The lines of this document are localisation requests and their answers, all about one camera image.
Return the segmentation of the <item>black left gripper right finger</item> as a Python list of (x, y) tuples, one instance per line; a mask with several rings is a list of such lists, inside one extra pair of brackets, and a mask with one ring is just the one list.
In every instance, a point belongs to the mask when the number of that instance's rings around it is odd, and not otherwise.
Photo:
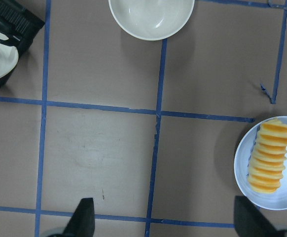
[(234, 198), (233, 221), (240, 237), (287, 237), (287, 227), (274, 226), (245, 196)]

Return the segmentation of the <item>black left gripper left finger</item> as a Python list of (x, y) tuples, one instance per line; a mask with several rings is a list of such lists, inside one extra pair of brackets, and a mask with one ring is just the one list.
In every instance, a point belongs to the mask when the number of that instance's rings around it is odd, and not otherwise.
[(72, 217), (62, 232), (46, 231), (42, 237), (93, 237), (95, 233), (95, 211), (93, 198), (80, 200)]

